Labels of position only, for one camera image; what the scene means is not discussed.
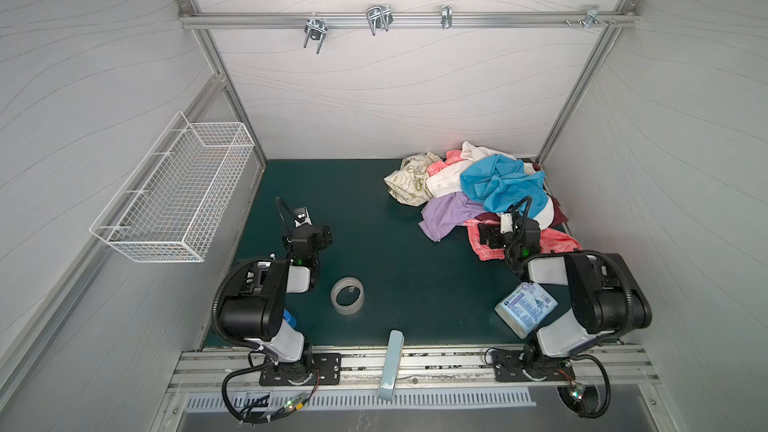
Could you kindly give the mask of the purple cloth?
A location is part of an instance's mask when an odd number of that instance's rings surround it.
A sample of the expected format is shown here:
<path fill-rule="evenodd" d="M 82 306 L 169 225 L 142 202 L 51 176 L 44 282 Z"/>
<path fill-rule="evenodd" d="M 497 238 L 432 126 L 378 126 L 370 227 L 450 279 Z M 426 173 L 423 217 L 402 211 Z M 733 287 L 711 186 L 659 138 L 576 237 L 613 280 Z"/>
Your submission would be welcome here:
<path fill-rule="evenodd" d="M 463 192 L 432 198 L 421 210 L 419 227 L 431 241 L 438 243 L 457 226 L 485 213 L 481 203 Z"/>

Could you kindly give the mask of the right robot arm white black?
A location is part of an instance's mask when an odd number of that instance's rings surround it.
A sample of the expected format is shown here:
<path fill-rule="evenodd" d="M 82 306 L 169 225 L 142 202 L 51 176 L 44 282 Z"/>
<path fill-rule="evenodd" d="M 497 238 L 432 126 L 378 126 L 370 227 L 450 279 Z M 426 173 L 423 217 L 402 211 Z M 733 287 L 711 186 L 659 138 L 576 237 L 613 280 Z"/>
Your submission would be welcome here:
<path fill-rule="evenodd" d="M 505 214 L 469 227 L 479 258 L 502 260 L 520 284 L 494 307 L 530 361 L 574 357 L 650 326 L 652 310 L 621 255 Z"/>

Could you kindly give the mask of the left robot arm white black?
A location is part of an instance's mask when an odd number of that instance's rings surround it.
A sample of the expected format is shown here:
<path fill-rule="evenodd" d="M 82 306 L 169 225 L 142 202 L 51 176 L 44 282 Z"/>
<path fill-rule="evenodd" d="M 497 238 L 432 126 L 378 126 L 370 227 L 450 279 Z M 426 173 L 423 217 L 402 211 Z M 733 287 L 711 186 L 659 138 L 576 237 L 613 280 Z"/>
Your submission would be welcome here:
<path fill-rule="evenodd" d="M 275 364 L 307 367 L 311 346 L 285 318 L 286 299 L 315 288 L 319 252 L 331 244 L 329 226 L 302 224 L 284 238 L 285 258 L 252 258 L 234 265 L 212 302 L 214 333 L 231 345 L 264 353 Z"/>

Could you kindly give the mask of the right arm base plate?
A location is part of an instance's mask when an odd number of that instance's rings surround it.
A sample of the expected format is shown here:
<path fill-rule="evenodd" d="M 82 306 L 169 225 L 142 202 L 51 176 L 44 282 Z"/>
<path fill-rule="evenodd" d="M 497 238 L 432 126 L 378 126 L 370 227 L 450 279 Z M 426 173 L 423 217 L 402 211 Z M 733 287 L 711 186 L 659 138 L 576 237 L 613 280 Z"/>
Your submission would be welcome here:
<path fill-rule="evenodd" d="M 494 380 L 500 383 L 567 382 L 575 380 L 570 362 L 551 358 L 532 348 L 489 348 L 483 360 L 491 367 Z"/>

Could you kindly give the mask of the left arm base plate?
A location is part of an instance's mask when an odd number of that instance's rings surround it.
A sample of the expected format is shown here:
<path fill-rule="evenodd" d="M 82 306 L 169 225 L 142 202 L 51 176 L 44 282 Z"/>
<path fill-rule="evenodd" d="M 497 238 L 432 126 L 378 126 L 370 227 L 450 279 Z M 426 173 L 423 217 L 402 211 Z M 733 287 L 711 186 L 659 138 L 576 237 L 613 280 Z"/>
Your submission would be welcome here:
<path fill-rule="evenodd" d="M 341 376 L 339 353 L 313 353 L 294 363 L 270 365 L 260 373 L 263 387 L 295 387 L 311 385 L 338 385 Z"/>

